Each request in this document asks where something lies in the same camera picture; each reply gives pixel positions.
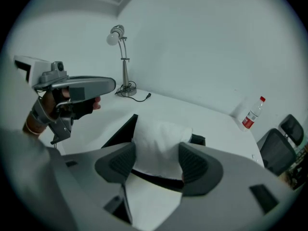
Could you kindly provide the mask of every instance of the black mesh chair back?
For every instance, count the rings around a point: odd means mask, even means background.
[[[299,146],[304,138],[304,130],[295,117],[289,114],[281,123],[281,128]]]
[[[286,171],[296,160],[296,154],[288,140],[273,128],[261,150],[264,167],[279,176]]]

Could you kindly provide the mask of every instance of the white wall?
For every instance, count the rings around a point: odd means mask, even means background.
[[[307,118],[307,34],[283,0],[132,0],[118,17],[102,0],[59,0],[50,9],[52,1],[28,7],[8,38],[9,57],[61,60],[69,75],[120,84],[119,49],[105,39],[123,24],[138,88],[238,118],[262,95],[256,140],[289,113]],[[31,13],[35,5],[40,12]]]

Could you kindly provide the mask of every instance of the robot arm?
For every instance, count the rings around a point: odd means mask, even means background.
[[[70,77],[59,61],[50,63],[33,57],[15,56],[14,63],[32,89],[49,90],[53,94],[56,118],[44,111],[40,98],[31,111],[37,122],[48,125],[54,133],[51,144],[70,138],[74,120],[92,113],[95,97],[110,93],[116,88],[115,80],[108,77]],[[63,97],[63,88],[68,88],[69,100]]]

